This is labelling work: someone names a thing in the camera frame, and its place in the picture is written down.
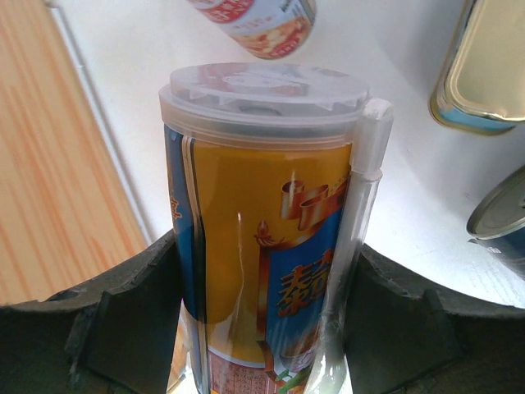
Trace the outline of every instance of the wooden panel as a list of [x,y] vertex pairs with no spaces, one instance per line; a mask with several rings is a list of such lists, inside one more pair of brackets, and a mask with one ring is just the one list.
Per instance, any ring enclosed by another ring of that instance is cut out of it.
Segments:
[[145,241],[48,10],[0,10],[1,304],[44,299]]

